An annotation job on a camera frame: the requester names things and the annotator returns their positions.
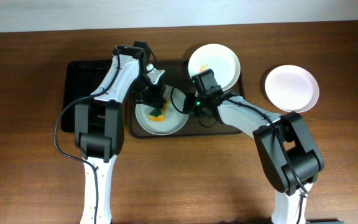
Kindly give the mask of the yellow green sponge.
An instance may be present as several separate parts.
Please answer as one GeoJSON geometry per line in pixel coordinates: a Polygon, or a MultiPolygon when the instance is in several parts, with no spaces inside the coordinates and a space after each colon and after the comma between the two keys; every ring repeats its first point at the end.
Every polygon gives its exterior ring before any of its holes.
{"type": "Polygon", "coordinates": [[[163,99],[162,108],[154,108],[148,115],[148,119],[151,121],[162,122],[165,121],[165,113],[168,105],[170,104],[170,100],[163,99]]]}

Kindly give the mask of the pink plate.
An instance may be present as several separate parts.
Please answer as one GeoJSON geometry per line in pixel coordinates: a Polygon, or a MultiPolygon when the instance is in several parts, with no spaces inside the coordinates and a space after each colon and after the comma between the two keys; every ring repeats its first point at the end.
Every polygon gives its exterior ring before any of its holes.
{"type": "Polygon", "coordinates": [[[281,65],[266,76],[265,93],[277,108],[302,113],[314,107],[319,100],[319,85],[306,69],[296,65],[281,65]]]}

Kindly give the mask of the light blue plate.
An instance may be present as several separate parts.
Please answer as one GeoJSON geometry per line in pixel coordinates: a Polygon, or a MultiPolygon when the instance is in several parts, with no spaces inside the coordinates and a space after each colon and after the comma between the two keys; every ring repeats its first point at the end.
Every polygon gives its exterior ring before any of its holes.
{"type": "Polygon", "coordinates": [[[149,119],[149,113],[153,110],[152,107],[137,104],[135,107],[135,117],[142,129],[150,134],[165,136],[179,131],[188,121],[188,114],[179,113],[172,105],[170,99],[172,87],[166,85],[163,97],[168,101],[168,106],[165,111],[164,121],[152,121],[149,119]]]}

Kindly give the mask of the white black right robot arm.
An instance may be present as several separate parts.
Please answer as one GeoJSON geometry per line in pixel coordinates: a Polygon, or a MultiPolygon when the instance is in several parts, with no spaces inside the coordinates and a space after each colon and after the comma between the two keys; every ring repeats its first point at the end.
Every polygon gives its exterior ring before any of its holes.
{"type": "Polygon", "coordinates": [[[252,105],[235,91],[224,91],[211,69],[190,78],[196,88],[193,112],[206,110],[255,141],[264,174],[275,189],[270,222],[306,223],[307,198],[324,159],[301,114],[278,114],[252,105]]]}

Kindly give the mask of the cream white plate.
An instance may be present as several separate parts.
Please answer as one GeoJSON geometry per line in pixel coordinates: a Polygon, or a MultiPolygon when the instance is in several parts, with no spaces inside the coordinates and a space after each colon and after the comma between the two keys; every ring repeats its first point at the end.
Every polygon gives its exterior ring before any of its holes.
{"type": "Polygon", "coordinates": [[[230,48],[221,44],[201,46],[191,55],[188,62],[190,77],[207,69],[214,72],[214,77],[223,90],[232,88],[241,73],[237,55],[230,48]]]}

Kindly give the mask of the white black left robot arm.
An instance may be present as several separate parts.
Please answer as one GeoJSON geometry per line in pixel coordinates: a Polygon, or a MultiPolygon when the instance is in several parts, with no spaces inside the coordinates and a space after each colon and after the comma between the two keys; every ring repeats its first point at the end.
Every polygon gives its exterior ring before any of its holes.
{"type": "Polygon", "coordinates": [[[124,143],[122,103],[126,97],[162,114],[164,70],[149,63],[147,43],[114,48],[110,69],[88,100],[75,105],[75,145],[85,161],[85,202],[81,223],[111,223],[112,171],[124,143]]]}

